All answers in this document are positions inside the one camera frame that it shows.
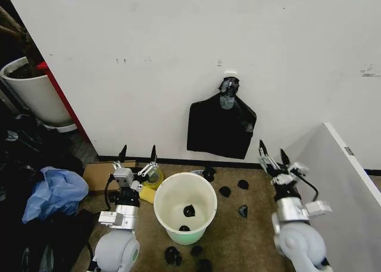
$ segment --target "white bucket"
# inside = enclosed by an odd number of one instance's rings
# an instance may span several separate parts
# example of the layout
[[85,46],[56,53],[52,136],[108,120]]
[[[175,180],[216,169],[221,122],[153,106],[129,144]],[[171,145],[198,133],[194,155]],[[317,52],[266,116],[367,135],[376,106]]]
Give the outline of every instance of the white bucket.
[[[193,205],[196,215],[186,217],[184,207]],[[155,215],[169,237],[181,245],[198,241],[212,222],[217,211],[217,196],[203,177],[193,173],[179,173],[165,179],[154,200]],[[181,232],[188,226],[189,232]]]

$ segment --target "white planter pot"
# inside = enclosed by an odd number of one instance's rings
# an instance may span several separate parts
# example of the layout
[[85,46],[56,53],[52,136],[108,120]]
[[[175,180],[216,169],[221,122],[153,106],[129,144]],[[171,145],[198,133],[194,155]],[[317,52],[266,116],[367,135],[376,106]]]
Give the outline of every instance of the white planter pot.
[[23,57],[4,66],[0,71],[1,79],[12,87],[31,112],[46,125],[62,127],[73,124],[48,76],[31,79],[12,79],[7,76],[27,63],[27,58]]

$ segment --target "white panel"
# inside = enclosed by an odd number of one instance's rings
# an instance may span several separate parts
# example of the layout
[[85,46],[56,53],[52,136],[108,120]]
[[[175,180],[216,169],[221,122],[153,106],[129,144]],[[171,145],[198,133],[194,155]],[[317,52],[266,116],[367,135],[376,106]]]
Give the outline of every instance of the white panel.
[[100,155],[234,161],[186,134],[191,103],[235,70],[258,116],[245,162],[331,120],[381,168],[381,0],[12,1]]
[[[298,161],[310,168],[308,180],[329,201],[333,212],[311,224],[327,245],[334,271],[377,272],[381,267],[381,193],[330,123],[324,123],[301,152]],[[301,182],[304,202],[314,192]]]

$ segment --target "yellow sponge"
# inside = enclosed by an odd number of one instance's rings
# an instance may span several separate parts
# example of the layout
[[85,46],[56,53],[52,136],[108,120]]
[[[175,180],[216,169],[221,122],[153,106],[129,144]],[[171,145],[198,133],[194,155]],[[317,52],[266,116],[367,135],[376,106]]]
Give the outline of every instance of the yellow sponge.
[[154,199],[155,199],[155,193],[156,193],[155,190],[152,190],[146,186],[143,186],[142,190],[139,192],[139,196],[141,199],[153,205]]

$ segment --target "brown carpet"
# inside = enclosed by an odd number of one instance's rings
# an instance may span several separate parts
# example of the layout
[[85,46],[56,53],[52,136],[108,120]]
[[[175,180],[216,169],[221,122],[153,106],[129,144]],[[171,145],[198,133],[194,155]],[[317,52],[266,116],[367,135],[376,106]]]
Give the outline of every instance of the brown carpet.
[[[201,168],[165,164],[160,167],[165,176]],[[276,207],[273,201],[274,191],[268,177],[260,170],[216,170],[215,179],[211,184],[216,190],[218,209],[215,219],[195,244],[204,249],[199,258],[209,259],[213,264],[213,271],[293,271],[290,262],[281,257],[274,247],[271,214]],[[249,190],[237,187],[240,179],[249,182]],[[229,198],[218,192],[222,186],[228,186],[232,190]],[[238,214],[238,208],[244,204],[248,206],[247,219]],[[92,212],[100,211],[105,208],[103,196],[87,196],[81,207]],[[107,227],[96,225],[90,238],[94,250],[99,238],[108,231]],[[192,245],[182,246],[174,243],[157,221],[154,206],[143,200],[140,201],[136,237],[140,242],[140,254],[132,272],[196,271],[198,258],[191,255]],[[180,251],[183,257],[181,266],[166,264],[164,251],[168,246],[175,246]],[[89,252],[84,248],[73,272],[86,271],[88,264]]]

